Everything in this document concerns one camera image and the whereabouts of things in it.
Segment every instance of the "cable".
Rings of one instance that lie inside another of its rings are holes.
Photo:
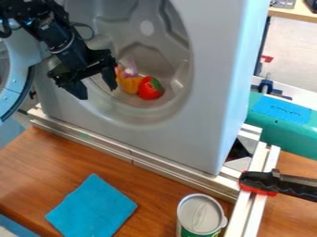
[[[86,39],[83,39],[82,36],[79,38],[80,40],[83,40],[83,41],[90,41],[92,40],[94,37],[95,37],[95,31],[94,29],[87,25],[87,24],[83,24],[83,23],[79,23],[79,22],[71,22],[70,23],[71,26],[73,27],[85,27],[85,28],[88,28],[91,32],[92,32],[92,35]]]

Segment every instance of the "tin can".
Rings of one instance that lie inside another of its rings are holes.
[[[186,196],[177,207],[177,237],[218,237],[228,220],[221,205],[200,193]]]

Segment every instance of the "red object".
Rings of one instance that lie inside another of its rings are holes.
[[[247,192],[263,194],[263,195],[268,195],[268,196],[276,196],[277,195],[277,193],[267,192],[267,191],[263,191],[263,190],[259,190],[259,189],[256,189],[256,188],[252,188],[252,187],[246,186],[245,184],[243,184],[241,182],[239,182],[239,185],[240,185],[240,188],[242,190],[247,191]]]
[[[262,58],[264,59],[264,62],[266,63],[271,63],[274,59],[274,57],[272,56],[262,56]]]
[[[159,81],[152,77],[144,77],[139,85],[139,97],[144,100],[155,100],[164,93]]]

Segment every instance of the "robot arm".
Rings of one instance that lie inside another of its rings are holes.
[[[9,20],[14,19],[38,41],[46,43],[60,64],[47,76],[81,100],[88,99],[82,79],[102,74],[109,89],[117,88],[117,63],[109,50],[89,49],[77,30],[70,24],[69,14],[54,0],[0,0],[3,31],[0,38],[10,37]]]

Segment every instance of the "wooden table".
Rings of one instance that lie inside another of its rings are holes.
[[[282,153],[283,172],[317,178],[317,163]],[[0,213],[41,236],[59,236],[46,213],[96,173],[139,207],[116,236],[172,237],[176,207],[196,190],[46,131],[30,128],[0,150]],[[233,206],[219,200],[225,215]],[[317,205],[289,196],[269,200],[259,237],[315,236]]]
[[[317,23],[317,14],[312,13],[305,0],[297,0],[294,9],[270,7],[269,16]]]

